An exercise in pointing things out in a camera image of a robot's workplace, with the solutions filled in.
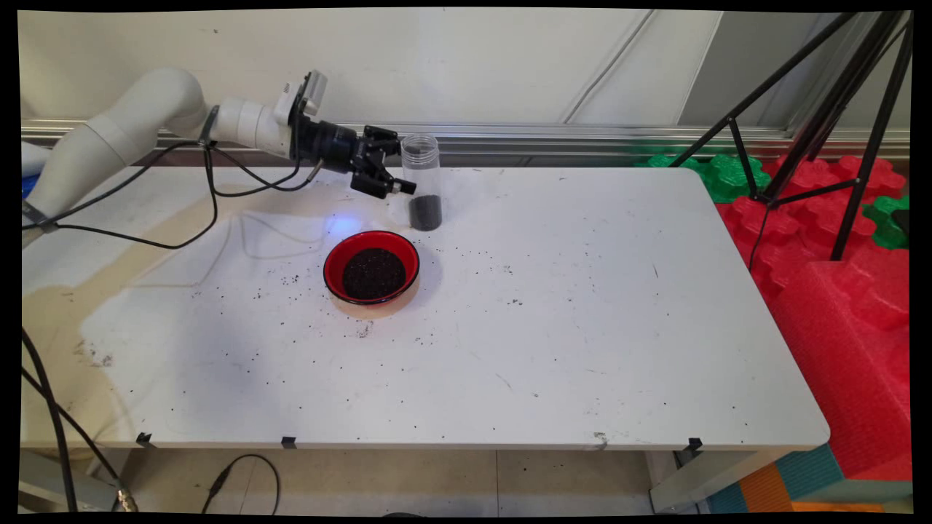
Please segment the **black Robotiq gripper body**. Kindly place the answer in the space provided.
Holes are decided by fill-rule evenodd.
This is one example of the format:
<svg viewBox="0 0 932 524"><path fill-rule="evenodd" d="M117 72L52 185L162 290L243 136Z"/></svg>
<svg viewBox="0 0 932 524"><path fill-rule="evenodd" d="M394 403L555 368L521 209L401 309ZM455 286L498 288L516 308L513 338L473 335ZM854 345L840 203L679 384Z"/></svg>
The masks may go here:
<svg viewBox="0 0 932 524"><path fill-rule="evenodd" d="M294 162L323 162L324 170L356 173L360 136L356 130L330 122L314 122L308 116L294 117Z"/></svg>

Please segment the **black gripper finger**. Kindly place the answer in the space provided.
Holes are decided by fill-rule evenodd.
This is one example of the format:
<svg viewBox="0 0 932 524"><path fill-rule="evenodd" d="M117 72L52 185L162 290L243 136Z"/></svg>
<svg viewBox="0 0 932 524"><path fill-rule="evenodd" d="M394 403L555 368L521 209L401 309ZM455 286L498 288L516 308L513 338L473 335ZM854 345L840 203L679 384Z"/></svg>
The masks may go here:
<svg viewBox="0 0 932 524"><path fill-rule="evenodd" d="M396 193L413 195L417 184L391 175L383 156L357 156L352 160L353 173L349 188L377 199Z"/></svg>
<svg viewBox="0 0 932 524"><path fill-rule="evenodd" d="M367 151L380 151L384 156L400 155L400 139L394 130L366 125L363 128Z"/></svg>

